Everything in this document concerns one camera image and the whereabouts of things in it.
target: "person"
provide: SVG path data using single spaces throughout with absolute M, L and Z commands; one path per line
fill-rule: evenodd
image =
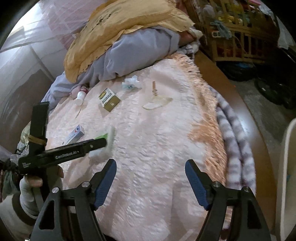
M 64 176 L 59 166 L 48 169 L 49 187 L 61 187 Z M 6 197 L 0 203 L 0 240 L 24 241 L 29 239 L 39 211 L 32 188 L 39 188 L 43 180 L 36 176 L 26 175 L 20 181 L 20 192 Z

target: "metal screw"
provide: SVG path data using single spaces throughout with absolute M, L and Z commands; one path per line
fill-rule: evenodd
M 84 187 L 84 188 L 87 188 L 87 187 L 89 186 L 89 184 L 90 184 L 90 183 L 86 181 L 86 182 L 83 182 L 83 183 L 81 184 L 81 186 Z
M 243 190 L 244 190 L 245 192 L 250 192 L 250 191 L 251 191 L 251 188 L 245 186 L 245 187 L 243 187 Z
M 215 188 L 218 188 L 218 187 L 220 187 L 220 186 L 221 186 L 221 183 L 220 183 L 220 182 L 217 182 L 217 181 L 215 181 L 215 182 L 213 182 L 213 186 L 214 186 Z
M 53 189 L 52 189 L 52 192 L 53 192 L 53 193 L 57 193 L 58 191 L 59 191 L 59 188 L 53 188 Z

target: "gray striped fabric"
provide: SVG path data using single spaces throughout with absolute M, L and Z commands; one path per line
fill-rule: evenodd
M 234 189 L 249 186 L 256 194 L 255 162 L 246 134 L 229 103 L 214 88 L 210 90 L 218 100 L 217 121 L 228 158 L 226 186 Z

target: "white chair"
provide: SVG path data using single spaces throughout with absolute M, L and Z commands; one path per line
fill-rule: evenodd
M 276 223 L 278 241 L 285 241 L 296 225 L 296 118 L 285 131 L 278 171 Z

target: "blue gripper pad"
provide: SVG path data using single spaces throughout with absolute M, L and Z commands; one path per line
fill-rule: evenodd
M 198 204 L 204 207 L 205 210 L 208 210 L 210 204 L 207 201 L 207 191 L 203 187 L 196 172 L 193 170 L 189 160 L 185 164 L 185 173 L 194 192 L 194 195 L 198 201 Z
M 102 206 L 104 204 L 107 194 L 108 194 L 110 187 L 113 183 L 114 177 L 116 175 L 116 170 L 117 170 L 116 161 L 113 160 L 106 175 L 104 176 L 100 185 L 96 189 L 96 200 L 94 202 L 94 206 L 96 209 L 98 209 L 100 206 Z

